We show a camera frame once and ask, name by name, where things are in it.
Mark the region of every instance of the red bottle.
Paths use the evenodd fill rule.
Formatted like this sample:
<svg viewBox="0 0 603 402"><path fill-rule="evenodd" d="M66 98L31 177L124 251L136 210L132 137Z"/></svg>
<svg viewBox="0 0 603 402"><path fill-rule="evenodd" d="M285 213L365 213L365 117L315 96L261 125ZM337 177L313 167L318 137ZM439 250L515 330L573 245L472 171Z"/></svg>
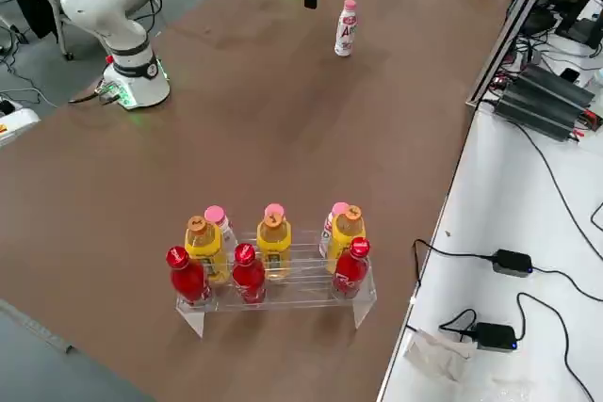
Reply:
<svg viewBox="0 0 603 402"><path fill-rule="evenodd" d="M172 247L166 254L171 267L171 284L189 304L211 298L204 267L188 257L184 247Z"/></svg>
<svg viewBox="0 0 603 402"><path fill-rule="evenodd" d="M352 239L350 248L345 250L335 266L333 276L334 295L354 298L368 272L367 255L370 243L364 237Z"/></svg>
<svg viewBox="0 0 603 402"><path fill-rule="evenodd" d="M266 273L262 261L255 258L251 244L238 244L235 248L233 280L245 303L261 303L266 296Z"/></svg>

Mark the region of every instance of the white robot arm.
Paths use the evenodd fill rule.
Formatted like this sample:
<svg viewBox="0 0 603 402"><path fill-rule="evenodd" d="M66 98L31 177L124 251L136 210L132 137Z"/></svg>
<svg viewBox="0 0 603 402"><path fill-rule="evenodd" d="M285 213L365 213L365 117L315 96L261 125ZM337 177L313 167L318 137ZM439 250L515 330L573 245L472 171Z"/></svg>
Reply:
<svg viewBox="0 0 603 402"><path fill-rule="evenodd" d="M158 104L170 92L146 30L127 18L148 1L153 0L60 0L74 24L104 39L112 55L104 81L126 109Z"/></svg>

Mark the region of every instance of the paper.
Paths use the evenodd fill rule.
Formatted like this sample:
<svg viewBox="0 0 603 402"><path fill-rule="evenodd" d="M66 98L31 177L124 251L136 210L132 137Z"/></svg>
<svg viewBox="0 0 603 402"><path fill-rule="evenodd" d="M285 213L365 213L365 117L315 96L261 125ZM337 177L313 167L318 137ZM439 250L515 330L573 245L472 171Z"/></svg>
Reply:
<svg viewBox="0 0 603 402"><path fill-rule="evenodd" d="M413 333L403 356L427 377L458 383L476 349L472 343L453 343L418 330Z"/></svg>

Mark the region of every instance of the yellow bottle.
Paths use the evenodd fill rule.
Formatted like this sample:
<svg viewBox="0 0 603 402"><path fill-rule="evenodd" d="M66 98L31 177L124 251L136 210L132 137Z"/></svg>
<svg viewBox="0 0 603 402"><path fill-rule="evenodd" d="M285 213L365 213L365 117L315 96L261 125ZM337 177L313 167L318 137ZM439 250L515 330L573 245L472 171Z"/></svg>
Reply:
<svg viewBox="0 0 603 402"><path fill-rule="evenodd" d="M222 250L222 237L218 225L201 216L191 217L187 224L185 249L192 259L204 265L211 282L228 280L228 260Z"/></svg>
<svg viewBox="0 0 603 402"><path fill-rule="evenodd" d="M362 210L358 206L348 206L346 212L339 214L333 220L333 237L327 250L327 270L335 272L337 259L344 250L348 249L354 237L366 237L365 221Z"/></svg>
<svg viewBox="0 0 603 402"><path fill-rule="evenodd" d="M267 213L257 225L257 246L262 253L266 276L286 277L291 271L291 225L278 212Z"/></svg>

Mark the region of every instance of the pink bottle cap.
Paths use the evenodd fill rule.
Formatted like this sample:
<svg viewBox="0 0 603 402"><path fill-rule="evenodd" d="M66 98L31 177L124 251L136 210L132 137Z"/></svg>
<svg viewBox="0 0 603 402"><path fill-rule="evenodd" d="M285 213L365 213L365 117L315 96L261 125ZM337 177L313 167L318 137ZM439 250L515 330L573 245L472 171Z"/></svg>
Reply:
<svg viewBox="0 0 603 402"><path fill-rule="evenodd" d="M356 10L356 1L355 0L346 0L343 3L343 8L347 11L355 11Z"/></svg>
<svg viewBox="0 0 603 402"><path fill-rule="evenodd" d="M280 214L281 217L285 217L285 208L281 204L273 202L264 209L264 217L267 217L270 214Z"/></svg>
<svg viewBox="0 0 603 402"><path fill-rule="evenodd" d="M343 202L343 201L336 202L333 205L333 208L331 209L331 214L333 214L334 216L343 214L344 212L346 212L346 209L348 209L348 206L349 205L346 202Z"/></svg>
<svg viewBox="0 0 603 402"><path fill-rule="evenodd" d="M211 221L212 223L221 223L226 217L224 214L224 209L219 206L209 206L205 209L204 217L207 221Z"/></svg>

